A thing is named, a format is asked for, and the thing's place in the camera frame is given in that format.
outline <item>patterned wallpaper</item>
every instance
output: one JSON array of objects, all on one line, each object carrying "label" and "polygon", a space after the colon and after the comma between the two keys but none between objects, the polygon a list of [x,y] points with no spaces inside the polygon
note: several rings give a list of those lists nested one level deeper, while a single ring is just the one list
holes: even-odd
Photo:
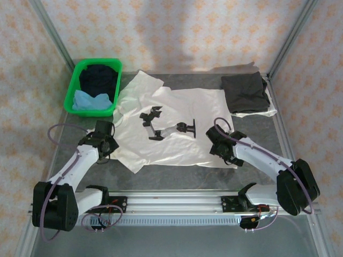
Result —
[{"label": "patterned wallpaper", "polygon": [[272,81],[296,157],[309,161],[343,256],[343,1],[319,1]]},{"label": "patterned wallpaper", "polygon": [[70,73],[27,0],[0,1],[0,256],[13,256],[46,176]]},{"label": "patterned wallpaper", "polygon": [[73,59],[125,71],[207,71],[252,61],[268,72],[306,0],[42,0]]}]

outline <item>folded clothing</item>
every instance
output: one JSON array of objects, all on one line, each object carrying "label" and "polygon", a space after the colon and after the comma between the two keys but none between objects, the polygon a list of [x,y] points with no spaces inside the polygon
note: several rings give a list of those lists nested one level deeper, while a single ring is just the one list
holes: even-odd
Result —
[{"label": "folded clothing", "polygon": [[267,82],[259,72],[221,77],[221,82],[231,113],[250,114],[268,110]]},{"label": "folded clothing", "polygon": [[76,90],[74,96],[73,110],[106,110],[110,108],[112,102],[109,100],[108,94],[100,94],[96,97],[91,97],[87,93]]},{"label": "folded clothing", "polygon": [[114,101],[118,73],[103,64],[88,65],[79,77],[81,90],[91,97],[108,94],[109,100]]},{"label": "folded clothing", "polygon": [[276,110],[274,104],[273,104],[273,100],[270,96],[270,93],[268,91],[268,88],[266,88],[266,94],[268,96],[268,99],[270,101],[270,105],[268,107],[268,110],[267,111],[261,111],[261,112],[253,112],[251,114],[246,114],[246,113],[242,113],[242,112],[236,112],[234,114],[231,114],[232,116],[236,116],[236,117],[240,117],[240,118],[243,118],[245,116],[248,116],[248,115],[263,115],[263,116],[267,116],[267,117],[272,117],[273,115],[275,115],[278,111]]}]

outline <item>blue towel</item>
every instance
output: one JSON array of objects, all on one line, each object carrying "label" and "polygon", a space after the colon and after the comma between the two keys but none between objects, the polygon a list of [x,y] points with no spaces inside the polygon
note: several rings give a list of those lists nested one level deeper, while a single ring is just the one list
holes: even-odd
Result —
[{"label": "blue towel", "polygon": [[113,103],[109,100],[108,94],[100,94],[96,97],[91,97],[87,93],[76,90],[74,95],[73,110],[106,110]]}]

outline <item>plastic basket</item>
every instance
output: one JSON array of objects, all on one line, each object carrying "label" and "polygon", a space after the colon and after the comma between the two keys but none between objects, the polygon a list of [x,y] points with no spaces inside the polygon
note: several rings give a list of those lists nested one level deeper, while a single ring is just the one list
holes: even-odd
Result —
[{"label": "plastic basket", "polygon": [[[73,99],[76,90],[81,90],[80,87],[80,74],[81,71],[86,69],[88,65],[91,64],[103,64],[111,67],[113,70],[118,72],[118,80],[116,86],[116,92],[114,95],[114,101],[110,108],[106,110],[85,110],[85,111],[76,111],[73,110]],[[64,109],[70,114],[76,114],[84,117],[108,117],[113,115],[113,111],[117,105],[119,88],[120,88],[120,78],[122,76],[122,67],[123,64],[118,59],[113,58],[94,58],[94,59],[84,59],[79,62],[74,69],[73,75],[70,80],[69,88],[64,100]]]}]

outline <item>glass panel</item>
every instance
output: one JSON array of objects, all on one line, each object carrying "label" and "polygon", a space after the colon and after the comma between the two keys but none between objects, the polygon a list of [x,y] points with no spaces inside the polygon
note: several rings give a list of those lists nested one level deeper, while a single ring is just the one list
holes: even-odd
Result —
[{"label": "glass panel", "polygon": [[75,227],[71,232],[61,232],[50,244],[38,235],[31,257],[43,256],[314,257],[318,254],[307,218],[301,215],[279,216],[268,229],[254,233],[245,233],[238,226],[117,226],[104,233]]}]

